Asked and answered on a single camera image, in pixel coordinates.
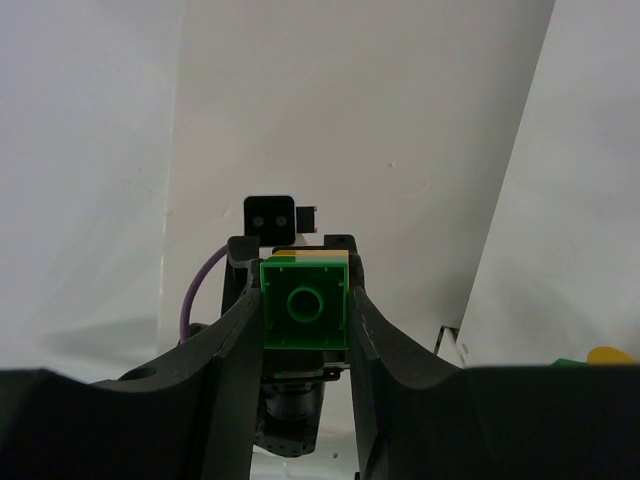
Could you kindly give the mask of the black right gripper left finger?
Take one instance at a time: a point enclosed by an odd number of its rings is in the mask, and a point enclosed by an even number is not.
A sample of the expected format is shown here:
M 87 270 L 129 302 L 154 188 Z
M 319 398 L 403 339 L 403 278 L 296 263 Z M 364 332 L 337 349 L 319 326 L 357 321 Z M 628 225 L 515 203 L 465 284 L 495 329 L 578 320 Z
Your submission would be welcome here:
M 1 374 L 5 479 L 245 479 L 263 358 L 261 293 L 117 380 Z

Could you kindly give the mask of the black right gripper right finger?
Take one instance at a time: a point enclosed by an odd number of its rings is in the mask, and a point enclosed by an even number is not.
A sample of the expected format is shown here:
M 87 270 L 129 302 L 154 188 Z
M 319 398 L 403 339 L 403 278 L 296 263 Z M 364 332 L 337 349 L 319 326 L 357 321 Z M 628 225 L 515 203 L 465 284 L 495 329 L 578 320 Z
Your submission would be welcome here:
M 363 479 L 635 479 L 635 366 L 457 368 L 349 296 Z

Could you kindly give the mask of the green square lego brick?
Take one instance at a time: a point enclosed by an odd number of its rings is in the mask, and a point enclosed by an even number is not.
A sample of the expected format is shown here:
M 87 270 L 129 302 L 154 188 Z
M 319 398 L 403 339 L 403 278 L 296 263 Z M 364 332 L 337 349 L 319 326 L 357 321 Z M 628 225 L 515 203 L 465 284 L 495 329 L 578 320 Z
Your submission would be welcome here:
M 349 292 L 347 262 L 298 262 L 269 257 L 260 265 L 265 347 L 345 350 Z

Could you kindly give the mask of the yellow square lego brick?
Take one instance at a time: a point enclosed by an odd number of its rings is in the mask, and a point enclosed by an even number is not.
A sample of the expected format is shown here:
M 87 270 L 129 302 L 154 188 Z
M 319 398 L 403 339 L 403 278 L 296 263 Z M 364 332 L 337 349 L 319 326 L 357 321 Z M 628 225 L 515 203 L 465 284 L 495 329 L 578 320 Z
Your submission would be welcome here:
M 350 252 L 346 249 L 281 249 L 272 258 L 294 258 L 298 262 L 347 262 Z

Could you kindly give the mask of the green yellow lego stack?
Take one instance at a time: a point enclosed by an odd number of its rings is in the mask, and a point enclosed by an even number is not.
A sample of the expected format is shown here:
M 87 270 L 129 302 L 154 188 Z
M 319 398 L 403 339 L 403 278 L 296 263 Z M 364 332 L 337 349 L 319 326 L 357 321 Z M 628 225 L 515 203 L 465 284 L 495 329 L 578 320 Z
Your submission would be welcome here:
M 638 363 L 638 360 L 620 349 L 611 346 L 598 346 L 588 352 L 585 360 L 559 358 L 552 363 L 552 366 L 574 367 L 586 365 L 636 365 Z

